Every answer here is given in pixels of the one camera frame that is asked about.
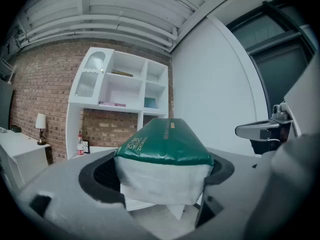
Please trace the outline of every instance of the picture frame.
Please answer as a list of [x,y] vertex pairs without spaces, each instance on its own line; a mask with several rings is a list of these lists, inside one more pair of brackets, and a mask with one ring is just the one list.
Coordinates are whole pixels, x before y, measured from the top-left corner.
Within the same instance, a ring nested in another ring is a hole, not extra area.
[[83,140],[83,151],[85,154],[90,154],[90,141],[87,139]]

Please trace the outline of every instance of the pink item on shelf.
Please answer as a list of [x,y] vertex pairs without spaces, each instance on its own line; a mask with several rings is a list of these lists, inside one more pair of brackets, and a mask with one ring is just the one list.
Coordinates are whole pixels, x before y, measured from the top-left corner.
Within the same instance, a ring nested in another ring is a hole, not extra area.
[[121,104],[121,103],[113,103],[113,102],[103,102],[99,101],[99,104],[101,105],[109,105],[109,106],[116,106],[116,107],[126,107],[126,104]]

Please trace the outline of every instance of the table lamp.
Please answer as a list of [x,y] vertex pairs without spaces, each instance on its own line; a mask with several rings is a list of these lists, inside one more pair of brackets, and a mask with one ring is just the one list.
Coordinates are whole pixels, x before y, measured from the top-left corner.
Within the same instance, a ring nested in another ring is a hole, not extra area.
[[38,145],[45,145],[46,141],[45,138],[43,137],[44,131],[43,129],[46,129],[46,116],[44,114],[38,113],[38,116],[36,117],[36,122],[35,122],[35,128],[40,129],[40,140],[37,142]]

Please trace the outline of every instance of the lamp shade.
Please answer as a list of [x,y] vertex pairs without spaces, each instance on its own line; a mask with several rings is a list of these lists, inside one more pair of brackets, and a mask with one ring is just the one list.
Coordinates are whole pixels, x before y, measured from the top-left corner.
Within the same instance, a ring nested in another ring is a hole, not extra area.
[[38,116],[36,117],[35,128],[46,128],[46,116],[44,114],[38,113]]

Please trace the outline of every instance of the brick wall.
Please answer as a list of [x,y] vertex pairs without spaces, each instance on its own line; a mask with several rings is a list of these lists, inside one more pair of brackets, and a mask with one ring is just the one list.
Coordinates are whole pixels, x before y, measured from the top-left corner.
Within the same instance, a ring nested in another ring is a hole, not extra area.
[[[54,162],[67,157],[66,115],[69,93],[79,65],[90,47],[115,49],[168,65],[169,117],[173,117],[171,60],[161,54],[124,42],[100,39],[76,39],[44,44],[20,52],[10,63],[16,68],[10,124],[37,139],[37,114],[46,115],[47,142]],[[83,138],[91,146],[117,147],[137,131],[137,114],[84,109]]]

